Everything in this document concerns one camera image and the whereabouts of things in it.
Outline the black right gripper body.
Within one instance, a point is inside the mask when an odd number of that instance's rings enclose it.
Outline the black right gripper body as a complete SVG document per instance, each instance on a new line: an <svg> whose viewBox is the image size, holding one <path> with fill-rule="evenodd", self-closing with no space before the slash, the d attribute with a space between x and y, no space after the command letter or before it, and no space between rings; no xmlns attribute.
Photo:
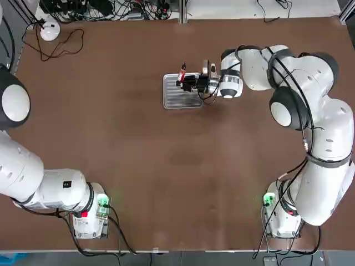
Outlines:
<svg viewBox="0 0 355 266"><path fill-rule="evenodd" d="M199 75L197 79L197 91L199 93L208 93L209 92L209 81L210 78L208 75Z"/></svg>

